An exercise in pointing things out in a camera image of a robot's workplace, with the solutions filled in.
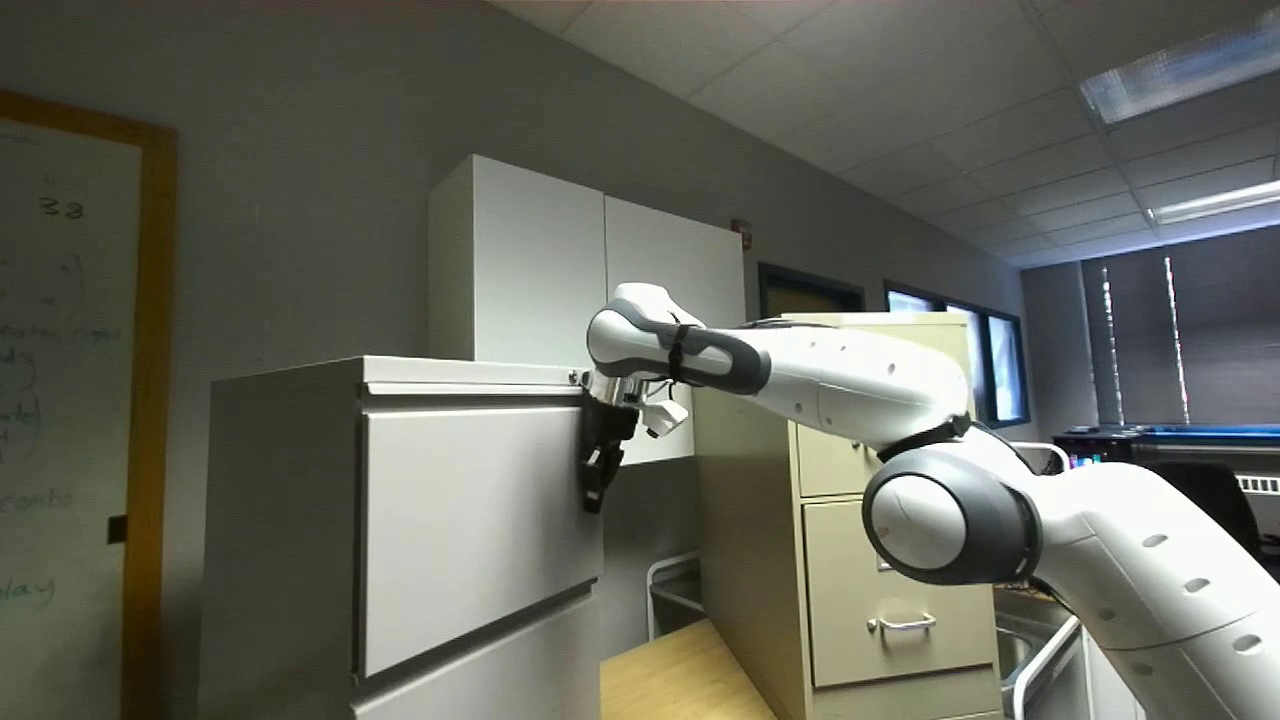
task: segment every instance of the window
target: window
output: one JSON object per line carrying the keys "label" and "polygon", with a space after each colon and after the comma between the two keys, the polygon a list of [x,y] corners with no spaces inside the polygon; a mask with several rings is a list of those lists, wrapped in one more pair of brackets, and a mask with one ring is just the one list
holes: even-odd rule
{"label": "window", "polygon": [[966,370],[972,383],[972,409],[979,423],[1023,423],[1029,379],[1023,379],[1023,332],[1017,314],[956,302],[931,293],[887,288],[887,312],[951,312],[966,319]]}

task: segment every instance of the ceiling light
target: ceiling light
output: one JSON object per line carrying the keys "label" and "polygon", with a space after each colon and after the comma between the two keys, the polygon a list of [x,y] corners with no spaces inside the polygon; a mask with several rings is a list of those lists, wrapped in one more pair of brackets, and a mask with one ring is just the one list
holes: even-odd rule
{"label": "ceiling light", "polygon": [[1280,67],[1280,10],[1242,32],[1221,32],[1167,53],[1141,56],[1080,85],[1103,124],[1143,117]]}
{"label": "ceiling light", "polygon": [[1269,180],[1269,184],[1250,184],[1250,189],[1232,189],[1232,193],[1216,193],[1216,195],[1197,195],[1184,202],[1150,208],[1150,220],[1151,224],[1184,224],[1184,220],[1223,214],[1223,213],[1278,202],[1278,198],[1280,198],[1280,180]]}

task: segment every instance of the white filing cabinet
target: white filing cabinet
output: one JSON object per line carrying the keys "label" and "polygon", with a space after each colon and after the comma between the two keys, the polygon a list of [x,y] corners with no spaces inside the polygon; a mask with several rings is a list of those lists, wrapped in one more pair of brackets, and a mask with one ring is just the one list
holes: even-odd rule
{"label": "white filing cabinet", "polygon": [[365,354],[211,391],[206,720],[591,720],[566,370]]}
{"label": "white filing cabinet", "polygon": [[[584,184],[472,157],[434,189],[430,224],[434,354],[591,368],[584,326],[624,281],[666,285],[706,323],[745,319],[737,231]],[[624,453],[693,457],[693,423]]]}
{"label": "white filing cabinet", "polygon": [[[961,354],[951,314],[843,314]],[[699,391],[706,605],[779,720],[1002,715],[991,588],[891,573],[860,526],[875,457]]]}

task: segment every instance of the filing cabinet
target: filing cabinet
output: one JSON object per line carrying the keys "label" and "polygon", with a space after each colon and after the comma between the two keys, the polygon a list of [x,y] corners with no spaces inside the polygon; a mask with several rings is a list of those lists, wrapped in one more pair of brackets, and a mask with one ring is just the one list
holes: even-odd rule
{"label": "filing cabinet", "polygon": [[[951,314],[841,314],[961,361]],[[875,453],[699,391],[706,605],[779,720],[1002,715],[990,584],[891,573],[860,526]]]}

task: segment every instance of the whiteboard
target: whiteboard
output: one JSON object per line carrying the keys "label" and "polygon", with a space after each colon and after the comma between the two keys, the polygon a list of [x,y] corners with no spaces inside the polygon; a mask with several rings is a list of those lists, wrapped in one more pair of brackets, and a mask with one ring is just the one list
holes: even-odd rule
{"label": "whiteboard", "polygon": [[137,383],[157,332],[153,168],[122,124],[82,119],[0,91],[0,715],[23,720],[153,715],[128,701],[126,668],[148,652],[128,643],[122,530],[153,409]]}

